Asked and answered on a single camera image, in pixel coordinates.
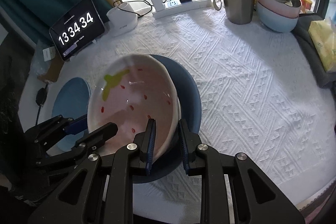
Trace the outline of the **blue plate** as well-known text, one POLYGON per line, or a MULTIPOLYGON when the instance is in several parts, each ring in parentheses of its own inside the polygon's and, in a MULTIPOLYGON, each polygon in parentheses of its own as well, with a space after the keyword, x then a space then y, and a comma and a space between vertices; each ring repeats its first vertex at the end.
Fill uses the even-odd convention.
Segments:
MULTIPOLYGON (((90 95, 90 88, 84 79, 80 77, 70 79, 60 89, 52 109, 51 117, 62 115, 64 118, 80 118, 84 114, 87 114, 90 95)), ((68 152, 77 140, 87 134, 88 129, 86 128, 76 135, 65 136, 56 144, 56 147, 62 152, 68 152)))

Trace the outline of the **pink strawberry bowl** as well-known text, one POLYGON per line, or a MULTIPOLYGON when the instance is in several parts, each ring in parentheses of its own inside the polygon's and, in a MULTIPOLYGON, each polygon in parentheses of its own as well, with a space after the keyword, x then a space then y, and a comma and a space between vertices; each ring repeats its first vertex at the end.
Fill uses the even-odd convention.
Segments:
POLYGON ((98 78, 88 104, 88 131, 112 122, 117 134, 98 149, 101 156, 133 141, 149 119, 156 121, 153 159, 169 148, 181 107, 166 67, 150 55, 126 55, 112 62, 98 78))

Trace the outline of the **large blue bowl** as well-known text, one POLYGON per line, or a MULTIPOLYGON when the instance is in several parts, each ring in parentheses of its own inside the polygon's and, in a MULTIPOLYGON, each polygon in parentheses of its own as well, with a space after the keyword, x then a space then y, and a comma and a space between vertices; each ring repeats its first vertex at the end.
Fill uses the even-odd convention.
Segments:
MULTIPOLYGON (((161 55, 153 55, 167 69, 177 91, 181 106, 181 118, 193 133, 198 133, 202 120, 202 103, 198 87, 189 72, 178 62, 161 55)), ((181 163, 181 145, 175 133, 167 151, 152 165, 147 176, 134 176, 135 184, 144 184, 163 178, 175 170, 181 163)))

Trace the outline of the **cardboard box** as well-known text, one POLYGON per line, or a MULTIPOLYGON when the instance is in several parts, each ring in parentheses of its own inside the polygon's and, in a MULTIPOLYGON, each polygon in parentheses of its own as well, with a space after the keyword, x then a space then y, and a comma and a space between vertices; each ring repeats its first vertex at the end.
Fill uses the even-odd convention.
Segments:
POLYGON ((48 71, 38 76, 37 79, 48 84, 55 83, 59 78, 63 65, 64 61, 57 53, 56 56, 51 60, 48 71))

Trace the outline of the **small white box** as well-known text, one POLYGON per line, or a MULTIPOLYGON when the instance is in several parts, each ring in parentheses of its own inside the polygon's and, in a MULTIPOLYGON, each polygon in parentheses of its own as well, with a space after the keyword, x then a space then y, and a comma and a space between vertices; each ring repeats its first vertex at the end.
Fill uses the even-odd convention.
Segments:
POLYGON ((43 59, 45 62, 51 61, 56 56, 56 48, 54 46, 45 48, 42 50, 42 52, 43 52, 43 59))

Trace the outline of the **white tablecloth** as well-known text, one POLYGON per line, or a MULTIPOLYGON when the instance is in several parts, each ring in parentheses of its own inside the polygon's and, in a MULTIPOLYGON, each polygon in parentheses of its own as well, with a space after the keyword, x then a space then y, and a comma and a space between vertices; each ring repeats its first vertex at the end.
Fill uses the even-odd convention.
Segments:
POLYGON ((51 117, 55 98, 74 77, 94 88, 120 56, 155 54, 179 62, 202 102, 199 135, 219 152, 246 153, 298 209, 330 193, 335 182, 335 102, 319 88, 291 33, 265 28, 257 16, 231 23, 224 11, 192 10, 159 20, 146 16, 116 38, 105 35, 64 64, 45 105, 41 82, 27 79, 18 116, 24 130, 51 117))

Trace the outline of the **tablet showing clock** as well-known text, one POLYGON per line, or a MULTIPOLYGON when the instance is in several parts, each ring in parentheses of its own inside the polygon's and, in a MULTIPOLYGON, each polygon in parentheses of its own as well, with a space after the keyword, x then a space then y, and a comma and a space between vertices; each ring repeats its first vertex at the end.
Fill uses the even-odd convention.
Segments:
POLYGON ((49 29, 63 61, 67 61, 105 32, 92 0, 81 0, 49 29))

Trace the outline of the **white lamp base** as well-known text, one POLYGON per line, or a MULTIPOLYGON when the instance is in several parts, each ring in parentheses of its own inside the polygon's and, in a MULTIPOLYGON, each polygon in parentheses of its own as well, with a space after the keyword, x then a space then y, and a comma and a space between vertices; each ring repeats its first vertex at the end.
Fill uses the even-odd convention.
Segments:
POLYGON ((106 16, 109 19, 108 28, 112 37, 130 32, 138 24, 138 15, 128 2, 123 2, 110 9, 106 16))

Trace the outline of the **dark grey tray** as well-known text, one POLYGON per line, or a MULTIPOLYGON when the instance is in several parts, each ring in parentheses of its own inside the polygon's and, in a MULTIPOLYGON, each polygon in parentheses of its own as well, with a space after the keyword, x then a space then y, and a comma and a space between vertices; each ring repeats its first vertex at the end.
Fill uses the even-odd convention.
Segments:
POLYGON ((323 89, 331 89, 335 84, 335 73, 327 73, 324 70, 318 52, 308 33, 312 21, 322 20, 316 13, 300 14, 295 28, 291 31, 310 65, 310 69, 317 82, 323 89))

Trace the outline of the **white charger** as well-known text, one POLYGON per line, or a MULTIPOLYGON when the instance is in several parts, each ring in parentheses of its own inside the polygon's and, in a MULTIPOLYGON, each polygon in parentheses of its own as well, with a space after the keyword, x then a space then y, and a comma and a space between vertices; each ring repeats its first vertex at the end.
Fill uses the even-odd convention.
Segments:
POLYGON ((151 0, 151 2, 152 2, 152 5, 154 6, 156 12, 162 11, 162 10, 165 9, 165 6, 163 4, 163 0, 151 0))

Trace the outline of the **light blue bowl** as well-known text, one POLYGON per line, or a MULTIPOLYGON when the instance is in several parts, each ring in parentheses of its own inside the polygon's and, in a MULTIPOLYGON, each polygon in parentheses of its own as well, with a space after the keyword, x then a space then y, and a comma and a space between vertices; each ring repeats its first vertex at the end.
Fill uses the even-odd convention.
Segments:
POLYGON ((256 2, 256 11, 261 22, 268 28, 276 32, 291 32, 298 22, 298 17, 287 18, 286 16, 278 15, 275 12, 264 7, 259 2, 256 2))

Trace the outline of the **white power strip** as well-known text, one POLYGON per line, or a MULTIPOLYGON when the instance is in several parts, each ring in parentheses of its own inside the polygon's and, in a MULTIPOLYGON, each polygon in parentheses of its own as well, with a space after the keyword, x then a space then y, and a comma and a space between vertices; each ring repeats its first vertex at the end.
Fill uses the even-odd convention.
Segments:
POLYGON ((191 0, 181 3, 180 0, 167 0, 164 4, 164 9, 161 11, 153 10, 152 16, 154 19, 163 18, 165 16, 179 14, 182 12, 202 9, 212 6, 211 0, 191 0))

